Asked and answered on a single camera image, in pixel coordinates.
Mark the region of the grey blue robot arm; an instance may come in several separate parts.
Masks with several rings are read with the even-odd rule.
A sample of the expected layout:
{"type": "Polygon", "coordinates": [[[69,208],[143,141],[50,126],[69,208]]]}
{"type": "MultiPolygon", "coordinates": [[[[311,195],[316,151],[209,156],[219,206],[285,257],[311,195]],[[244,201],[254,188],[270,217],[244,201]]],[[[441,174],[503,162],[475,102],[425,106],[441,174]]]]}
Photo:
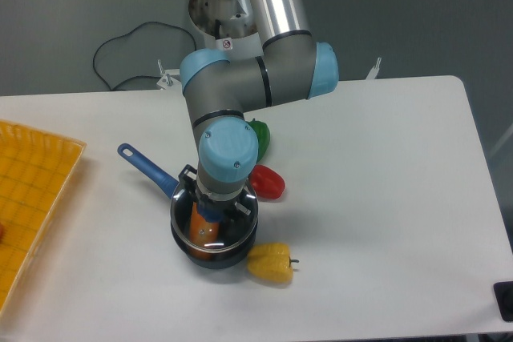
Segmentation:
{"type": "Polygon", "coordinates": [[[232,59],[225,50],[201,49],[180,64],[199,163],[199,213],[218,222],[257,162],[257,137],[244,113],[311,99],[339,80],[331,45],[316,42],[302,0],[249,0],[262,53],[232,59]]]}

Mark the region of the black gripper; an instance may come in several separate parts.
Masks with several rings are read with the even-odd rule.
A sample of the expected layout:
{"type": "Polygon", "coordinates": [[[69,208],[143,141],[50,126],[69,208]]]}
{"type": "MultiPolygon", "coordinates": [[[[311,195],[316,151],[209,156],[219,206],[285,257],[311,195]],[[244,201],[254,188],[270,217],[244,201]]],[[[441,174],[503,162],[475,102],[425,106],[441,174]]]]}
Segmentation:
{"type": "Polygon", "coordinates": [[[251,220],[252,210],[241,202],[239,197],[242,189],[229,194],[216,194],[201,191],[196,183],[197,169],[186,164],[179,173],[180,191],[184,190],[193,202],[196,210],[203,218],[224,218],[228,216],[234,222],[251,220]]]}

